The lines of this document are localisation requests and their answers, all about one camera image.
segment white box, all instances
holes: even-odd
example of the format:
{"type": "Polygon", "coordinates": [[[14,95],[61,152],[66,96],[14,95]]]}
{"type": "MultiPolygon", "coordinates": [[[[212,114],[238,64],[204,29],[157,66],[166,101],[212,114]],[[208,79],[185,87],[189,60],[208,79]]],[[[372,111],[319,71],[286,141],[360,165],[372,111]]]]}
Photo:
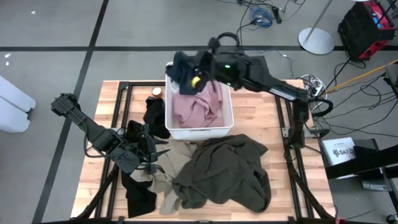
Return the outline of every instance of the white box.
{"type": "Polygon", "coordinates": [[[220,138],[226,136],[234,126],[234,116],[232,112],[231,93],[229,92],[229,86],[220,83],[221,92],[223,94],[223,102],[221,105],[221,114],[224,119],[223,127],[212,127],[212,128],[180,128],[178,121],[173,113],[173,93],[170,90],[171,79],[166,76],[166,99],[165,99],[165,110],[166,110],[166,128],[170,131],[170,134],[176,140],[182,141],[202,141],[209,138],[220,138]]]}

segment black cloth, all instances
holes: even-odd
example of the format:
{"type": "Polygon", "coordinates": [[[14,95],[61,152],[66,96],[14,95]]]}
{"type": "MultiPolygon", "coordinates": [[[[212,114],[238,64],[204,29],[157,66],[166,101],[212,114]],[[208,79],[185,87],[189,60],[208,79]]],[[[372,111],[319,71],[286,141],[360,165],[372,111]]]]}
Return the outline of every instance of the black cloth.
{"type": "MultiPolygon", "coordinates": [[[[141,132],[142,124],[136,121],[129,121],[124,138],[128,143],[137,142],[137,133],[141,132]]],[[[147,188],[152,185],[152,181],[136,182],[127,174],[121,171],[123,187],[126,188],[127,210],[129,218],[137,217],[153,212],[156,208],[156,194],[147,188]]]]}
{"type": "Polygon", "coordinates": [[[244,134],[205,141],[173,181],[183,208],[200,208],[207,199],[232,199],[254,212],[271,201],[267,172],[260,157],[267,148],[244,134]]]}
{"type": "Polygon", "coordinates": [[[153,212],[156,208],[156,194],[147,188],[152,185],[152,181],[137,182],[121,171],[122,184],[126,188],[127,210],[129,218],[145,215],[153,212]]]}
{"type": "Polygon", "coordinates": [[[197,91],[192,87],[192,79],[195,76],[193,66],[194,57],[179,51],[174,54],[173,66],[166,68],[166,74],[180,86],[181,95],[196,95],[197,91]]]}
{"type": "Polygon", "coordinates": [[[147,111],[144,114],[144,122],[149,124],[149,134],[168,139],[170,132],[165,126],[165,104],[163,99],[148,97],[146,103],[147,111]]]}

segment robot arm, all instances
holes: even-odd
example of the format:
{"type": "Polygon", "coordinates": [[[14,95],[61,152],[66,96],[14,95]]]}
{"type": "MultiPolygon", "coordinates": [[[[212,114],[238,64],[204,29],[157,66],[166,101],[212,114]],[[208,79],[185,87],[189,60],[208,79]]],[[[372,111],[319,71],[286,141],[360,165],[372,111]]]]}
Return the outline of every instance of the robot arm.
{"type": "Polygon", "coordinates": [[[235,90],[265,91],[292,102],[293,124],[289,129],[289,144],[304,146],[303,126],[309,119],[308,93],[270,75],[264,56],[249,57],[239,47],[221,46],[212,38],[211,52],[201,51],[194,56],[196,77],[192,87],[201,91],[207,81],[216,80],[235,90]]]}
{"type": "Polygon", "coordinates": [[[85,138],[92,143],[93,148],[101,154],[101,157],[112,159],[125,173],[131,173],[138,166],[145,166],[145,169],[153,174],[156,172],[156,166],[151,163],[155,162],[161,154],[167,152],[156,153],[155,144],[157,141],[151,139],[151,136],[148,135],[149,125],[144,125],[143,134],[139,135],[137,142],[128,142],[116,131],[96,124],[81,112],[76,96],[71,93],[61,94],[56,98],[51,103],[51,110],[75,123],[85,132],[85,138]]]}

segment wooden platform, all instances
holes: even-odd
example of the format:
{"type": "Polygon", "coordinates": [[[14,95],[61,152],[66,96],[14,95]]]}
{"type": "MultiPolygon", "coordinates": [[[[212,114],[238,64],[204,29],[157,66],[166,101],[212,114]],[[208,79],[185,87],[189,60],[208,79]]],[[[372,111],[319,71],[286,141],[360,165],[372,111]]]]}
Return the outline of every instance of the wooden platform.
{"type": "MultiPolygon", "coordinates": [[[[288,80],[288,82],[295,86],[303,87],[301,80],[288,80]]],[[[118,83],[118,81],[105,81],[101,89],[95,114],[95,121],[105,127],[111,126],[118,83]]],[[[151,89],[152,87],[133,88],[132,102],[129,109],[129,120],[133,119],[138,122],[143,122],[142,117],[146,112],[145,100],[150,96],[151,89]]],[[[157,209],[150,214],[130,218],[128,220],[282,221],[286,220],[288,216],[295,216],[289,175],[287,173],[286,161],[283,156],[284,148],[282,145],[282,136],[280,134],[274,96],[268,93],[253,93],[247,90],[239,90],[231,91],[231,97],[233,101],[235,125],[229,133],[244,133],[250,138],[263,143],[269,149],[261,158],[262,166],[268,172],[272,189],[272,200],[269,208],[264,213],[252,213],[250,210],[232,200],[223,205],[215,204],[208,200],[208,203],[203,208],[180,208],[180,210],[173,215],[160,215],[157,209]]],[[[123,110],[124,100],[121,102],[118,127],[121,125],[123,110]]],[[[288,124],[286,113],[284,117],[285,123],[288,124]]],[[[308,126],[312,126],[312,119],[308,122],[308,126]]],[[[319,149],[316,139],[307,138],[306,145],[319,149]]],[[[335,209],[333,207],[333,200],[321,155],[304,148],[302,149],[302,157],[305,164],[305,172],[307,174],[310,190],[323,207],[330,214],[334,215],[335,209]]],[[[103,162],[104,159],[85,158],[71,217],[75,217],[80,214],[97,192],[98,187],[100,186],[103,162]]],[[[303,194],[301,190],[298,192],[300,195],[302,213],[303,216],[306,217],[307,211],[305,209],[303,194]]],[[[118,216],[121,215],[127,217],[127,200],[124,197],[125,194],[126,189],[121,185],[119,178],[113,212],[114,219],[117,219],[118,216]]],[[[157,207],[161,205],[162,200],[163,195],[158,194],[157,207]]],[[[104,198],[102,216],[105,216],[107,204],[108,194],[106,194],[104,198]]]]}

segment yellow cable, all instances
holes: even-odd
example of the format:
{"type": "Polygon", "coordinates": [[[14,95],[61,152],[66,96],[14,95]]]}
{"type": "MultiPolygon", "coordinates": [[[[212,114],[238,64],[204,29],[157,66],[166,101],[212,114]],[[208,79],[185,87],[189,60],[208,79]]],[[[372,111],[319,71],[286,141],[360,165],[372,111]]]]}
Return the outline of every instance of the yellow cable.
{"type": "MultiPolygon", "coordinates": [[[[390,64],[393,64],[393,63],[398,63],[398,60],[392,61],[392,62],[388,63],[387,65],[390,65],[390,64]]],[[[327,93],[331,93],[331,92],[335,91],[336,89],[341,88],[341,87],[343,87],[343,86],[345,86],[345,85],[347,85],[347,84],[349,84],[349,83],[351,83],[351,82],[353,82],[355,80],[359,80],[360,78],[366,77],[366,76],[368,76],[368,75],[370,75],[372,73],[380,71],[381,69],[385,68],[387,65],[380,66],[378,68],[375,68],[375,69],[371,70],[370,72],[366,72],[363,75],[357,76],[355,78],[352,78],[352,79],[348,80],[347,82],[344,82],[344,83],[342,83],[340,85],[337,85],[337,86],[333,87],[331,90],[325,91],[323,93],[323,95],[327,94],[327,93]]]]}

